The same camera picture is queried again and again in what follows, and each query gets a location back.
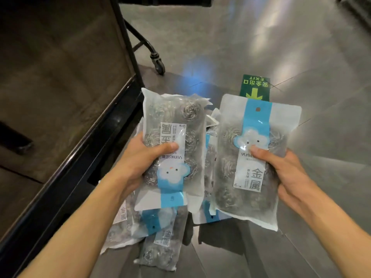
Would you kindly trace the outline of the person's left forearm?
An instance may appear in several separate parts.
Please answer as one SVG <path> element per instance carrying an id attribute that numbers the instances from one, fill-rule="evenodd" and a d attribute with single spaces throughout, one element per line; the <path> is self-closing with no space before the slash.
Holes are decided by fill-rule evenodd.
<path id="1" fill-rule="evenodd" d="M 17 278 L 89 278 L 128 179 L 127 170 L 111 170 Z"/>

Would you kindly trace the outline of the blue-banded steel wool bag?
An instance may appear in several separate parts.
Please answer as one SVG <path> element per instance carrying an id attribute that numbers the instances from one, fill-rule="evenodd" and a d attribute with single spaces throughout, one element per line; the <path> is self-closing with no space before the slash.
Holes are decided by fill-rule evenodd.
<path id="1" fill-rule="evenodd" d="M 255 145 L 284 157 L 289 136 L 299 126 L 300 106 L 225 94 L 220 104 L 214 186 L 209 213 L 249 220 L 277 231 L 277 189 L 274 167 L 254 157 Z"/>
<path id="2" fill-rule="evenodd" d="M 156 158 L 135 192 L 135 210 L 201 207 L 205 192 L 206 106 L 208 98 L 158 94 L 142 88 L 143 143 L 152 148 L 175 142 L 179 148 Z"/>

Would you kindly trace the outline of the person's left hand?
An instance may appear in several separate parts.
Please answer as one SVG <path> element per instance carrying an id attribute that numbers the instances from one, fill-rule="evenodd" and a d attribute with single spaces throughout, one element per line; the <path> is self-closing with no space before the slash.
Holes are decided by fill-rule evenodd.
<path id="1" fill-rule="evenodd" d="M 120 160 L 111 171 L 123 185 L 123 199 L 136 190 L 141 184 L 144 172 L 158 159 L 148 160 L 145 150 L 148 148 L 143 143 L 143 132 L 133 137 Z"/>

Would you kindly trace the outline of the black trolley cart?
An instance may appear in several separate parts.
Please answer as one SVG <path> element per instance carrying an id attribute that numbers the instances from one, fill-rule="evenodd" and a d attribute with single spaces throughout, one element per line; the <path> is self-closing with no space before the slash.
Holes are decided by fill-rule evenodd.
<path id="1" fill-rule="evenodd" d="M 0 0 L 0 278 L 16 278 L 94 190 L 144 87 L 121 0 Z"/>

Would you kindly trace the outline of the dark bar-shaped object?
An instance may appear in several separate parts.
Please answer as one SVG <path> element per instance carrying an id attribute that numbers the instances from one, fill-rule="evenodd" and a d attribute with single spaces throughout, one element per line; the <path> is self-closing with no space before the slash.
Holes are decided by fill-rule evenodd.
<path id="1" fill-rule="evenodd" d="M 18 155 L 25 155 L 33 147 L 34 142 L 0 121 L 0 146 Z"/>

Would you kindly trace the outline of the person's right hand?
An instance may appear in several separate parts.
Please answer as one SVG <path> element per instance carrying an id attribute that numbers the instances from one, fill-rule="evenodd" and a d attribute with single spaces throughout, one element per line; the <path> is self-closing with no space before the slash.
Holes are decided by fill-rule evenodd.
<path id="1" fill-rule="evenodd" d="M 298 156 L 286 149 L 285 156 L 280 157 L 280 172 L 277 172 L 280 183 L 280 199 L 299 215 L 308 209 L 308 200 L 315 195 L 318 187 L 307 175 Z"/>

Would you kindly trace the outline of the person's right forearm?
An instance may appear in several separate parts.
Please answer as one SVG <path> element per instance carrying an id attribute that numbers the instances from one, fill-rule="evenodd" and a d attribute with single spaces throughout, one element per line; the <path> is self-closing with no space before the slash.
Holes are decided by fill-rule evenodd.
<path id="1" fill-rule="evenodd" d="M 302 218 L 345 278 L 371 278 L 371 235 L 313 181 L 303 183 L 298 199 Z"/>

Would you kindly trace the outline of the green floor arrow sticker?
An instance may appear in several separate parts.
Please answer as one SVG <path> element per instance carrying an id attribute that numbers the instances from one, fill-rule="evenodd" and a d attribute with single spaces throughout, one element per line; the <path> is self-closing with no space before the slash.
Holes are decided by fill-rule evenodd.
<path id="1" fill-rule="evenodd" d="M 239 96 L 269 102 L 271 87 L 270 78 L 244 74 Z"/>

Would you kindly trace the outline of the pile of scourer packets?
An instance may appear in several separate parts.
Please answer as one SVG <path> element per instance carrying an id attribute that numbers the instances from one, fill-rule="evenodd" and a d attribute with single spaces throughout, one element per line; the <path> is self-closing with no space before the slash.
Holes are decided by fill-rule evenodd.
<path id="1" fill-rule="evenodd" d="M 210 215 L 209 212 L 217 153 L 216 128 L 219 121 L 220 110 L 215 108 L 207 118 L 205 195 L 199 211 L 192 214 L 193 223 L 197 225 L 229 218 L 220 212 L 216 215 Z M 137 191 L 132 192 L 120 206 L 100 254 L 108 249 L 123 248 L 144 239 L 140 256 L 134 263 L 175 271 L 183 244 L 188 211 L 181 207 L 135 211 L 137 195 Z"/>

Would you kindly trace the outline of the black caster wheel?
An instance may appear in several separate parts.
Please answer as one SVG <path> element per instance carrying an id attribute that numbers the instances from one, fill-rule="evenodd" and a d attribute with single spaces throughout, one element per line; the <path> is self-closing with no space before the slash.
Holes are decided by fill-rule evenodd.
<path id="1" fill-rule="evenodd" d="M 151 61 L 155 67 L 155 70 L 159 75 L 164 75 L 165 74 L 165 66 L 159 56 L 159 54 L 156 53 L 151 53 L 150 55 Z"/>

